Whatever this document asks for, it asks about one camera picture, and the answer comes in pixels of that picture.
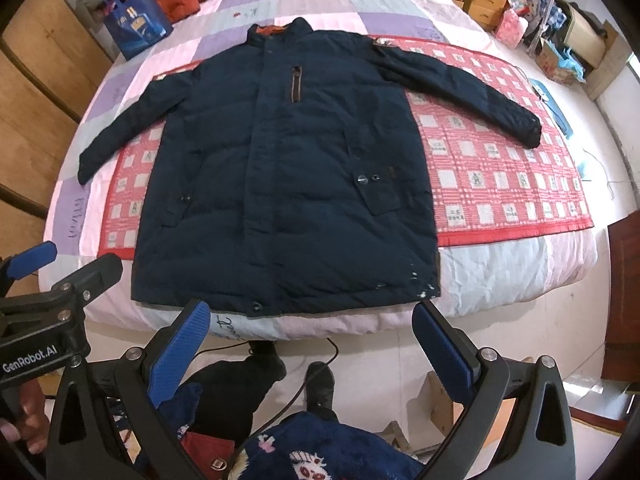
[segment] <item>black cable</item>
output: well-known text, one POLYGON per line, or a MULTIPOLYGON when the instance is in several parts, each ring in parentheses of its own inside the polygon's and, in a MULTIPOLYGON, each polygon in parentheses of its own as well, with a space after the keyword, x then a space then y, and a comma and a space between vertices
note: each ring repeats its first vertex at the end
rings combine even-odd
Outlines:
POLYGON ((224 477, 225 479, 228 477, 229 473, 233 469, 234 463, 238 459, 238 455, 240 455, 240 453, 242 453, 242 450, 246 447, 246 445, 249 443, 249 441, 251 439, 255 438, 256 435, 258 435, 258 434, 262 433, 264 430, 266 430, 276 420, 278 420, 282 416, 282 414, 284 412, 286 412, 293 405, 294 402, 296 402, 296 400, 298 399, 300 394, 303 391, 305 391, 305 387, 316 377, 316 375, 318 375, 320 372, 323 372, 326 368, 328 368, 329 365, 335 361, 335 358, 337 358, 338 355, 340 355, 340 349, 338 348, 338 345, 336 343, 334 343, 331 340, 331 338, 329 338, 329 337, 326 338, 326 340, 329 343, 331 343, 331 345, 335 348, 334 356, 331 359, 329 359, 327 362, 325 362, 323 367, 318 368, 318 370, 316 370, 315 373, 311 374, 311 376, 309 378, 305 379, 305 381, 302 383, 302 386, 300 386, 300 389, 296 392, 296 394, 293 396, 293 398, 284 405, 284 408, 282 408, 278 413, 276 413, 274 416, 272 416, 267 422, 265 422, 263 425, 261 425, 260 428, 255 430, 251 435, 249 435, 242 442, 242 444, 240 444, 240 446, 238 446, 238 448, 234 451, 234 453, 231 456, 231 458, 227 461, 228 467, 226 469, 226 475, 224 477))
POLYGON ((191 360, 191 362, 193 362, 196 357, 198 357, 199 355, 202 354, 206 354, 207 352, 217 352, 218 350, 228 350, 229 348, 235 348, 236 346, 242 346, 242 345, 248 345, 249 342, 245 341, 244 343, 236 343, 235 345, 229 345, 229 346, 221 346, 220 348, 207 348, 206 350, 200 350, 196 355, 193 356, 193 359, 191 360))

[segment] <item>red and white mat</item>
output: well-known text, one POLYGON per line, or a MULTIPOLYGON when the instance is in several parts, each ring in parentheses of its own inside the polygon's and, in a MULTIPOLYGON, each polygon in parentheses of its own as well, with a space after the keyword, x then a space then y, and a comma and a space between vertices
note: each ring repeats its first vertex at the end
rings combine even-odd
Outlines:
MULTIPOLYGON (((519 69, 450 44, 382 38, 472 73, 531 110, 542 124, 540 147, 526 150, 498 128, 449 102, 407 92, 427 159, 439 246, 485 244, 593 227, 564 139, 519 69)), ((124 260, 133 259, 146 184, 163 125, 143 132, 118 156, 98 256, 112 252, 124 260)))

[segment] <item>jacket sleeve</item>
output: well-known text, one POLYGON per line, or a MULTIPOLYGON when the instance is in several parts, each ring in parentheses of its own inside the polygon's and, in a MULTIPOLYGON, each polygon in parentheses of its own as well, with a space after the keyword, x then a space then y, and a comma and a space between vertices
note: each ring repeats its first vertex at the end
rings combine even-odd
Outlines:
POLYGON ((80 154, 78 182, 84 186, 117 150, 180 104, 191 91, 197 68, 152 81, 143 94, 101 131, 80 154))
POLYGON ((379 46, 371 38, 352 35, 359 51, 388 81, 451 101, 499 126, 527 148, 540 145, 542 126, 531 111, 464 70, 431 56, 379 46))

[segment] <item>black shoe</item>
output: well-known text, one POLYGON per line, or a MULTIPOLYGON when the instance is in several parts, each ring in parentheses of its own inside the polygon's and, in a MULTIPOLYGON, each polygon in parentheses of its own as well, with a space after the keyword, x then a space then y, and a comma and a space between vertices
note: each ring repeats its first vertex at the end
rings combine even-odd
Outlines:
POLYGON ((313 377, 305 386, 306 410, 315 408, 332 409, 334 403, 334 374, 322 361, 315 361, 306 369, 305 382, 313 377))
POLYGON ((287 375, 287 367, 276 352, 273 341, 249 341, 249 354, 260 358, 273 369, 276 381, 283 380, 287 375))

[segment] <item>zipper pocket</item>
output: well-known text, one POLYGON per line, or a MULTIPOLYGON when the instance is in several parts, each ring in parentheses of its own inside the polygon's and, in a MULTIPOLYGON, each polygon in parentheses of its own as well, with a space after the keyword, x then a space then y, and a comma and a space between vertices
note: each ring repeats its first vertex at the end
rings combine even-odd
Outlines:
POLYGON ((301 90, 300 83, 302 81, 302 67, 293 67, 293 76, 291 77, 291 102, 297 103, 300 101, 301 90))

